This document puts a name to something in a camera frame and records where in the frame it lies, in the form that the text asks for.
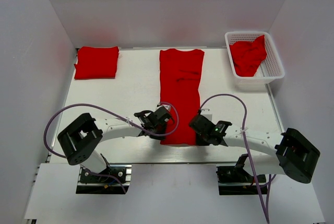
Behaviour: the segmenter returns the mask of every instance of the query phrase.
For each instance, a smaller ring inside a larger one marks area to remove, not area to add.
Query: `white basket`
[[[267,57],[262,61],[258,70],[253,77],[241,77],[235,72],[233,59],[231,55],[230,45],[237,41],[251,41],[253,42],[257,37],[265,35],[265,47],[267,51]],[[266,32],[259,31],[236,31],[227,32],[225,34],[226,46],[230,57],[230,63],[235,76],[235,82],[237,85],[260,85],[272,82],[275,79],[283,78],[285,75],[284,68],[279,58],[275,45]]]

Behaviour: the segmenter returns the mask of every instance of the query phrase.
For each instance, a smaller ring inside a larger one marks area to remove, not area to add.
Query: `gray wall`
[[[334,0],[286,0],[270,29],[286,71],[271,85],[284,127],[320,149],[313,177],[327,223],[334,223]]]
[[[0,220],[21,223],[74,48],[49,0],[0,0]]]
[[[222,46],[269,30],[284,0],[50,0],[75,47]]]

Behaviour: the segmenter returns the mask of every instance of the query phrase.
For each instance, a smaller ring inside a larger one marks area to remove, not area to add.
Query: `red towel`
[[[78,64],[74,64],[75,79],[115,78],[118,47],[90,48],[84,46],[78,51]]]
[[[188,124],[200,107],[198,86],[203,57],[204,52],[201,50],[160,51],[160,101],[173,104],[180,117],[177,130],[166,136],[161,144],[196,144],[196,133]],[[171,113],[176,121],[174,110]],[[175,124],[169,121],[166,132],[170,132],[174,127]]]
[[[265,36],[254,42],[238,41],[230,45],[236,74],[242,77],[253,77],[257,68],[267,57]]]

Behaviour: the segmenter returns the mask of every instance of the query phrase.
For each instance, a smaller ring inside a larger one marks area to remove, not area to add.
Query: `white panel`
[[[257,195],[219,196],[215,165],[133,165],[126,195],[75,194],[78,173],[78,166],[42,164],[26,218],[38,224],[266,223]],[[282,175],[272,184],[269,213],[271,224],[324,221],[312,184]]]
[[[75,52],[49,0],[0,0],[0,13],[0,216],[21,223]]]
[[[249,129],[279,133],[274,111],[264,85],[253,92],[243,91],[233,84],[233,74],[226,49],[203,49],[204,61],[199,85],[201,102],[218,93],[232,93],[247,105],[246,125]],[[160,102],[159,49],[121,50],[115,79],[72,80],[66,105],[91,103],[105,107],[122,116],[133,118],[135,112],[154,110]],[[210,108],[214,122],[230,121],[241,125],[244,115],[242,105],[233,98],[214,98],[205,108]],[[90,112],[92,117],[112,117],[96,109],[72,108],[63,113],[59,130],[62,131],[80,114]],[[62,153],[58,141],[54,150]],[[245,148],[224,146],[165,146],[148,137],[118,138],[100,143],[97,152],[103,153],[112,163],[159,162],[235,162]],[[67,162],[53,155],[51,162]]]
[[[221,46],[267,31],[284,0],[50,0],[75,47]]]
[[[285,127],[320,150],[313,177],[326,222],[334,222],[334,0],[286,0],[270,33],[286,71],[272,84]]]

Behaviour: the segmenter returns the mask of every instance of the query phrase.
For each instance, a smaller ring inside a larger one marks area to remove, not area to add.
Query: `crumpled red cloth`
[[[84,46],[78,51],[78,63],[74,64],[75,79],[115,78],[117,71],[118,47],[90,48]]]
[[[265,36],[262,35],[254,42],[237,41],[230,45],[236,74],[242,77],[253,77],[261,62],[267,57]]]
[[[196,133],[189,127],[189,122],[200,107],[198,87],[203,58],[204,52],[198,49],[160,51],[160,101],[175,106],[180,118],[177,130],[160,142],[163,145],[196,144]],[[171,113],[175,123],[168,121],[166,133],[176,124],[176,113],[173,109]]]

